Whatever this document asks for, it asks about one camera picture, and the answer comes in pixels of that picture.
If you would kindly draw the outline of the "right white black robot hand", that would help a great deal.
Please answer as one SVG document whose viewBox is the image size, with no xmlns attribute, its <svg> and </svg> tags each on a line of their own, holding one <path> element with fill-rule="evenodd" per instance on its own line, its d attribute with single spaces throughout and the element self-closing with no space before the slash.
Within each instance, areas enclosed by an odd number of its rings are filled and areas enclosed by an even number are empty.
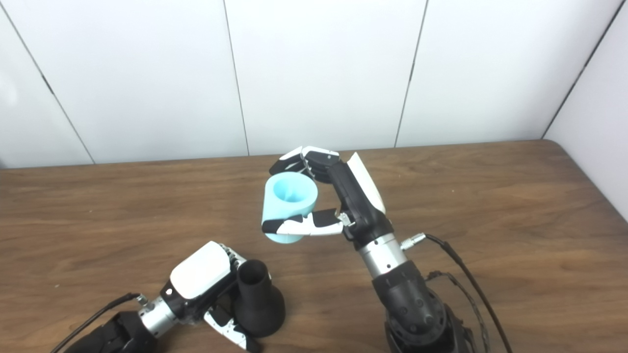
<svg viewBox="0 0 628 353">
<path fill-rule="evenodd" d="M 360 248 L 393 233 L 381 195 L 357 153 L 344 162 L 336 151 L 297 147 L 269 168 L 270 175 L 287 172 L 332 185 L 340 208 L 264 220 L 261 230 L 265 234 L 303 237 L 344 234 Z"/>
</svg>

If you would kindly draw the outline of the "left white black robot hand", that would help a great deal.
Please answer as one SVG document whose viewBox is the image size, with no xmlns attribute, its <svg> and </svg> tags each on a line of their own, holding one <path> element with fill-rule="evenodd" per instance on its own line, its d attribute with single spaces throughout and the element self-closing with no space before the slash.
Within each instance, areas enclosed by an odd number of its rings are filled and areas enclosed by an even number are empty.
<svg viewBox="0 0 628 353">
<path fill-rule="evenodd" d="M 206 322 L 247 353 L 262 346 L 238 321 L 234 304 L 239 295 L 237 273 L 247 260 L 221 243 L 210 241 L 171 271 L 160 297 L 178 323 Z"/>
</svg>

